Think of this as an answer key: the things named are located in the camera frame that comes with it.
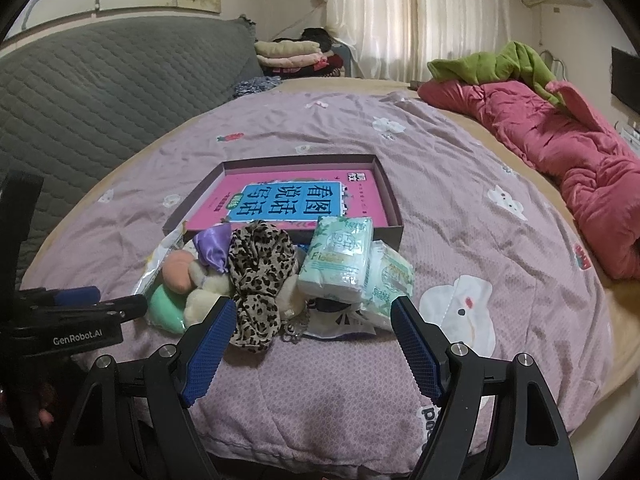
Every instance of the pink comforter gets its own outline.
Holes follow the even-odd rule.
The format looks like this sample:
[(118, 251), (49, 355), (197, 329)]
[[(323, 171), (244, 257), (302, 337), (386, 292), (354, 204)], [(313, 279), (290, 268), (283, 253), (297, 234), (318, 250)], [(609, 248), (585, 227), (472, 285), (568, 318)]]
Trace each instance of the pink comforter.
[(640, 278), (640, 159), (568, 82), (553, 81), (576, 117), (519, 81), (480, 86), (428, 82), (428, 104), (470, 115), (530, 167), (552, 176), (612, 278)]

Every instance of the black robotic device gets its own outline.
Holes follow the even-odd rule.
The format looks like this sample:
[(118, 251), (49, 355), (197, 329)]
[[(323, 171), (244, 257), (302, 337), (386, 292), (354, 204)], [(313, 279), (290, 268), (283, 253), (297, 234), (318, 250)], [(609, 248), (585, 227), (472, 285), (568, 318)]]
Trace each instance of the black robotic device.
[[(54, 450), (55, 464), (48, 460), (33, 394), (38, 372), (60, 356), (121, 342), (120, 324), (142, 316), (146, 300), (95, 303), (91, 287), (14, 291), (20, 242), (41, 186), (40, 178), (11, 173), (0, 187), (0, 227), (15, 242), (0, 264), (0, 383), (32, 467), (42, 480), (220, 479), (188, 408), (206, 394), (235, 328), (229, 298), (221, 298), (177, 345), (164, 345), (147, 359), (117, 364), (111, 356), (98, 357)], [(531, 356), (519, 354), (512, 362), (478, 357), (425, 323), (408, 298), (394, 301), (391, 321), (422, 394), (441, 407), (410, 480), (460, 478), (482, 396), (495, 396), (495, 402), (478, 480), (578, 479), (558, 408)], [(148, 402), (154, 451), (143, 442), (136, 397)]]

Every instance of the tissue package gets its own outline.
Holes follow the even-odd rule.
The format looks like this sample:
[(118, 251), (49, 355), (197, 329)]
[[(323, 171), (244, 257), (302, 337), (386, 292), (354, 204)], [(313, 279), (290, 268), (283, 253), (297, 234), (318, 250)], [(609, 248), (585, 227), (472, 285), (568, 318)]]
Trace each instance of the tissue package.
[(372, 237), (369, 217), (319, 219), (298, 276), (299, 290), (312, 298), (360, 303)]
[(360, 313), (372, 325), (393, 330), (391, 302), (414, 293), (414, 267), (384, 242), (371, 245)]

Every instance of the qr code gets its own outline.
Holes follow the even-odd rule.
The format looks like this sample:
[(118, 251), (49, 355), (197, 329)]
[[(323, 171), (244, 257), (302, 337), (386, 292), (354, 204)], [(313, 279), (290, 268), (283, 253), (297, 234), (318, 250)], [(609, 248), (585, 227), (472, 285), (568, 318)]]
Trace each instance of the qr code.
[(349, 182), (357, 182), (359, 180), (366, 180), (367, 176), (364, 173), (347, 173)]

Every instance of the stack of folded blankets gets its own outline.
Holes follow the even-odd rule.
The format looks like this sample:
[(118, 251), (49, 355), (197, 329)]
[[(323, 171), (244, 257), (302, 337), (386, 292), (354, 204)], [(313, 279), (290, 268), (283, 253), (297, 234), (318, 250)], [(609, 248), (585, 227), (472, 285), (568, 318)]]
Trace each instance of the stack of folded blankets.
[(340, 77), (342, 58), (319, 43), (302, 40), (257, 41), (255, 52), (264, 75), (283, 79), (296, 77)]

